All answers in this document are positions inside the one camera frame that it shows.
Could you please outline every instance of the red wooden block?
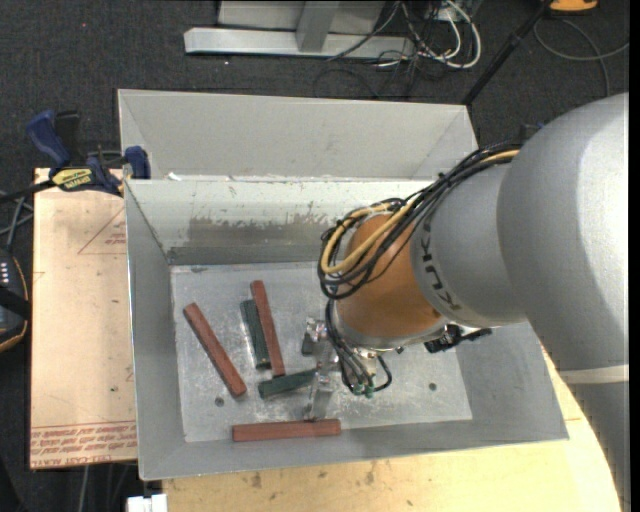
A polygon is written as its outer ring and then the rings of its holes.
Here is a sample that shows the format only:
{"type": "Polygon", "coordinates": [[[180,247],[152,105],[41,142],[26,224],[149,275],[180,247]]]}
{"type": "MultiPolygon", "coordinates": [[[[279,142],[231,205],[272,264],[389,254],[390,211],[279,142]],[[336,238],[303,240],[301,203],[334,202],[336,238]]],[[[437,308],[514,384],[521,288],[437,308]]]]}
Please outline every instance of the red wooden block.
{"type": "Polygon", "coordinates": [[[269,299],[267,299],[267,291],[262,281],[253,281],[251,283],[251,294],[258,308],[258,318],[264,333],[264,340],[269,351],[269,359],[271,359],[271,374],[274,377],[281,377],[285,374],[284,361],[280,352],[280,342],[276,333],[276,326],[271,316],[271,307],[269,299]]]}
{"type": "Polygon", "coordinates": [[[291,439],[294,437],[337,436],[342,431],[340,420],[279,421],[274,423],[250,423],[234,425],[233,440],[266,441],[269,439],[291,439]]]}
{"type": "Polygon", "coordinates": [[[187,318],[189,325],[191,325],[193,332],[196,333],[231,395],[237,398],[245,394],[247,392],[246,384],[240,377],[236,367],[233,366],[231,359],[229,359],[198,305],[195,302],[189,304],[184,308],[184,316],[187,318]]]}

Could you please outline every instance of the metal stand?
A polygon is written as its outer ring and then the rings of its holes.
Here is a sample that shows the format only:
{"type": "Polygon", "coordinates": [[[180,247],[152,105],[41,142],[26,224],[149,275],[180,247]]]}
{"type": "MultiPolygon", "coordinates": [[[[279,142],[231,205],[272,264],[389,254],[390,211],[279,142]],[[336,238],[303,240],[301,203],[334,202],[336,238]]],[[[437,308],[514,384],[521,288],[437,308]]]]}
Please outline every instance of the metal stand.
{"type": "MultiPolygon", "coordinates": [[[[338,1],[304,2],[294,31],[226,27],[193,28],[184,34],[185,51],[186,53],[250,53],[299,57],[339,55],[367,37],[358,34],[329,33],[336,16],[342,12],[341,4],[344,3],[338,1]]],[[[379,16],[384,2],[375,3],[379,3],[380,6],[368,7],[368,11],[375,14],[373,22],[379,16]]],[[[406,44],[404,37],[375,36],[353,53],[349,53],[348,57],[376,58],[383,52],[402,52],[406,44]]]]}

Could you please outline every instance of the gray panel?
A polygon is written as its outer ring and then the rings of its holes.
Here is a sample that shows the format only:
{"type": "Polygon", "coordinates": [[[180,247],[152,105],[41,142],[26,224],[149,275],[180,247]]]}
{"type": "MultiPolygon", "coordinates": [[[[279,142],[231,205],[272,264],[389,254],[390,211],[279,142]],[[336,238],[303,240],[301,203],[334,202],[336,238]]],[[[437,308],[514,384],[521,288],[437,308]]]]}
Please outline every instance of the gray panel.
{"type": "Polygon", "coordinates": [[[175,265],[309,261],[349,210],[428,181],[137,181],[150,228],[175,265]]]}
{"type": "Polygon", "coordinates": [[[477,147],[459,105],[129,90],[119,104],[122,147],[142,145],[154,178],[430,178],[477,147]]]}
{"type": "MultiPolygon", "coordinates": [[[[252,281],[264,281],[287,373],[315,368],[316,358],[301,353],[306,318],[323,318],[327,302],[317,283],[315,265],[309,262],[172,269],[180,396],[187,442],[227,440],[235,424],[302,419],[308,389],[270,400],[262,400],[258,395],[257,384],[269,380],[271,372],[255,369],[240,303],[249,297],[252,281]],[[242,399],[231,397],[187,323],[182,311],[192,302],[200,305],[247,384],[248,392],[242,399]],[[217,405],[214,398],[221,398],[224,404],[217,405]]],[[[327,417],[340,418],[343,429],[471,419],[455,352],[433,356],[424,346],[415,345],[400,355],[391,351],[385,360],[396,378],[388,390],[372,400],[353,396],[340,383],[339,375],[332,375],[337,391],[328,406],[327,417]],[[437,390],[432,391],[430,385],[436,385],[437,390]]],[[[382,373],[377,383],[384,380],[382,373]]]]}
{"type": "Polygon", "coordinates": [[[169,267],[130,190],[127,254],[140,473],[183,441],[169,267]]]}

